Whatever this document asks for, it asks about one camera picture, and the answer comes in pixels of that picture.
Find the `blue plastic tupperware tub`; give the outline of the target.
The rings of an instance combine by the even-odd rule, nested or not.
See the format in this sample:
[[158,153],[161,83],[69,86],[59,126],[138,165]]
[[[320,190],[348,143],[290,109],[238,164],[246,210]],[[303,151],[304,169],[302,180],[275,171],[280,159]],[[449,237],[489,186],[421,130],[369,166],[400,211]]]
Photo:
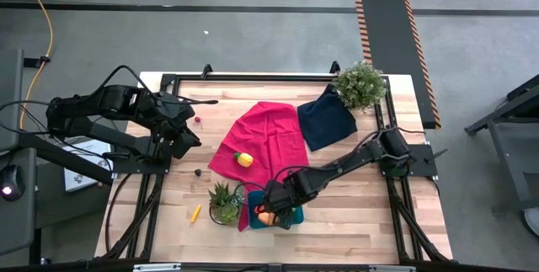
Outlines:
[[[267,228],[268,226],[262,224],[258,220],[258,214],[255,213],[254,209],[262,204],[264,192],[262,190],[255,190],[248,193],[248,224],[252,229],[262,229]],[[298,225],[303,223],[304,214],[302,207],[296,207],[291,209],[293,211],[293,222],[292,225]]]

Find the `black striped floor mat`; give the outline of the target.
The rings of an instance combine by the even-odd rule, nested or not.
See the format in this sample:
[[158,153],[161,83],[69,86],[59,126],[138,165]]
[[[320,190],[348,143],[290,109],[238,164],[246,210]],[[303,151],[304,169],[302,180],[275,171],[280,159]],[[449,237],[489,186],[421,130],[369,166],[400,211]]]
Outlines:
[[440,129],[429,71],[409,0],[355,0],[364,60],[386,74],[409,75],[425,129]]

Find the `dark metal cart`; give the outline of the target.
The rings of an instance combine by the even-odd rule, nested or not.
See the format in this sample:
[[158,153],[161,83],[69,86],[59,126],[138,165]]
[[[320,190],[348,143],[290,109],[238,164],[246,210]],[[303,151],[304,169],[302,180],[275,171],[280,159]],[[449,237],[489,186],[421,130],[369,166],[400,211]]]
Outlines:
[[496,216],[515,213],[539,238],[539,74],[506,94],[490,114],[466,127],[469,136],[488,130],[515,196],[496,205]]

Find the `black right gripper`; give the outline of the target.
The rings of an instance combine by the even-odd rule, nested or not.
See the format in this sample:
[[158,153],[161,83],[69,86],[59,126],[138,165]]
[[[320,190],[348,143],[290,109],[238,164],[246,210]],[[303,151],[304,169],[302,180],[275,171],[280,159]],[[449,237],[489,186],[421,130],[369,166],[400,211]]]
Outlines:
[[298,173],[284,178],[282,182],[271,179],[265,187],[264,208],[268,212],[278,212],[278,227],[291,228],[293,211],[285,211],[303,205],[303,179]]

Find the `yellow pineapple toy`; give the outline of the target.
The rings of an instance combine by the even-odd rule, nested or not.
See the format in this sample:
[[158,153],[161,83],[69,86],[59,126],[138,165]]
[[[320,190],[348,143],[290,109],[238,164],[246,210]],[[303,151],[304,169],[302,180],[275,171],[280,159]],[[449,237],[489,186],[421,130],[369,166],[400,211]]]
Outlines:
[[253,157],[246,152],[236,152],[234,157],[236,162],[244,168],[249,168],[253,164]]

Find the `black aluminium table frame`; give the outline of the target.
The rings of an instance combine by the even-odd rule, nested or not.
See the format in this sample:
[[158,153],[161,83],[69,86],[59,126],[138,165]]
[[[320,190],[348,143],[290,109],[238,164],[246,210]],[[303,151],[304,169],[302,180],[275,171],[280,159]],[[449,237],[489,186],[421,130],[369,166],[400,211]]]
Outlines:
[[[240,232],[237,226],[219,226],[208,213],[209,195],[217,182],[227,181],[207,167],[221,141],[241,115],[259,101],[294,106],[316,99],[334,78],[328,73],[210,72],[202,79],[198,72],[141,72],[140,78],[159,91],[163,75],[178,75],[179,94],[194,99],[217,99],[219,104],[195,106],[202,128],[194,120],[188,126],[200,137],[201,147],[174,160],[165,176],[149,261],[130,268],[106,271],[149,272],[157,264],[185,272],[192,265],[200,269],[238,270],[263,268],[264,264],[311,264],[311,266],[352,264],[398,264],[398,251],[387,181],[380,169],[366,165],[348,173],[303,206],[304,222],[290,230],[268,227]],[[407,130],[422,131],[422,121],[409,75],[388,75],[397,123]],[[309,163],[324,165],[343,156],[370,131],[376,129],[373,109],[352,112],[358,132],[332,146],[309,152]],[[201,176],[195,170],[201,170]],[[452,259],[451,247],[440,198],[430,180],[408,180],[417,223],[437,250]],[[197,205],[200,214],[190,218]]]

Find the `succulent plant in black pot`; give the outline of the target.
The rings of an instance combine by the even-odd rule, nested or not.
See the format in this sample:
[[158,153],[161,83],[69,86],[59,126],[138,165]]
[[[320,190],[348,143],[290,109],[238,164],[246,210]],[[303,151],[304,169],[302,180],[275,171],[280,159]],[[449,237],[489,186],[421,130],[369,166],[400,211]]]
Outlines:
[[212,221],[220,226],[237,224],[244,206],[243,189],[240,186],[231,189],[228,182],[218,182],[208,193]]

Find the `black computer mouse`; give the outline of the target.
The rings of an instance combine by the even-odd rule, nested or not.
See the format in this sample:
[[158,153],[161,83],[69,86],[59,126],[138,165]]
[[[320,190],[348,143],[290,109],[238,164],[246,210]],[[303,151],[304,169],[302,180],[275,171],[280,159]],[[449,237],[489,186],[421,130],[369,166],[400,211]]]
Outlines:
[[6,201],[16,201],[25,192],[22,168],[9,164],[0,170],[0,196]]

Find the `bushy green potted plant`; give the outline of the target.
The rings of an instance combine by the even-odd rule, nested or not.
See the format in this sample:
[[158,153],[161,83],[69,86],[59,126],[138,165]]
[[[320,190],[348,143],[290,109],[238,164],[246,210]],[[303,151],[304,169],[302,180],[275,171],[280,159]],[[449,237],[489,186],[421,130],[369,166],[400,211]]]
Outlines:
[[367,109],[386,95],[382,72],[365,61],[346,68],[334,80],[337,95],[348,109]]

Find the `red cloth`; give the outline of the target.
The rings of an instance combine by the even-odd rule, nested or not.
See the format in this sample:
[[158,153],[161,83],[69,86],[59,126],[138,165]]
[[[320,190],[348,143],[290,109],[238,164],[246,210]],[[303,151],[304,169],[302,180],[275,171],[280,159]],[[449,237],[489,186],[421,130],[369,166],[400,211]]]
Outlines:
[[[240,166],[236,152],[253,157],[249,168]],[[237,119],[209,163],[221,176],[244,184],[247,192],[261,190],[283,168],[308,165],[307,149],[296,107],[259,102]]]

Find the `white printed manual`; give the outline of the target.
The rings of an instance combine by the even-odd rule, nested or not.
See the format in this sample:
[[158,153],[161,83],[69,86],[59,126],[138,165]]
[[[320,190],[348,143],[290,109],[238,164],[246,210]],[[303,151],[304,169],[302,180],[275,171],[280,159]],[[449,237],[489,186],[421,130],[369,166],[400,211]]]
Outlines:
[[98,176],[108,172],[110,179],[115,179],[114,164],[105,157],[112,151],[112,146],[104,141],[90,139],[79,143],[64,144],[62,149],[77,156],[76,163],[64,168],[64,188],[66,192],[75,192],[100,182]]

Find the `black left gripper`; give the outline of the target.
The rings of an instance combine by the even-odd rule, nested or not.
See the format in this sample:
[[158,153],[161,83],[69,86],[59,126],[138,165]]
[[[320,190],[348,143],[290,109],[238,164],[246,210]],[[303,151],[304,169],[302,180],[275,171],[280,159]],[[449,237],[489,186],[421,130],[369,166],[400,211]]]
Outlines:
[[187,120],[195,116],[194,100],[157,94],[157,112],[160,120],[159,133],[163,137],[176,137],[171,146],[174,157],[183,157],[192,147],[200,147],[200,138],[191,132]]

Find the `light orange fruit toy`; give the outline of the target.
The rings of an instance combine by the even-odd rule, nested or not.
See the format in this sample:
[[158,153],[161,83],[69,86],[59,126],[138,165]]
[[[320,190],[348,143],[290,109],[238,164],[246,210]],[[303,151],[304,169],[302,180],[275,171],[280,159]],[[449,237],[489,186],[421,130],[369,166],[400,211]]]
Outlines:
[[268,227],[275,226],[279,222],[278,216],[272,212],[260,212],[258,220]]

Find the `black diagonal beam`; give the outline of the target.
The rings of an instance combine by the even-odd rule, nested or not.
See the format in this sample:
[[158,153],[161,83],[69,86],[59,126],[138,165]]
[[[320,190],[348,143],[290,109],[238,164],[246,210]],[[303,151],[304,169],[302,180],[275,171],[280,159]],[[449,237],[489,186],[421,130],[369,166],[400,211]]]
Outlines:
[[112,185],[111,172],[90,161],[54,146],[38,136],[19,133],[18,146],[22,148],[34,148],[39,158],[48,162],[68,168],[73,172],[95,179],[102,184]]

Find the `navy blue cloth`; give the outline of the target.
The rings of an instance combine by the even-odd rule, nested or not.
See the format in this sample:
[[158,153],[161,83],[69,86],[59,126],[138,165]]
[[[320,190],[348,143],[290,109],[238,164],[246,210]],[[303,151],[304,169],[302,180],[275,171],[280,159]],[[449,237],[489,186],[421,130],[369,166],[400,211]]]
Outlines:
[[357,132],[355,117],[328,84],[314,101],[297,107],[300,129],[311,152],[341,141]]

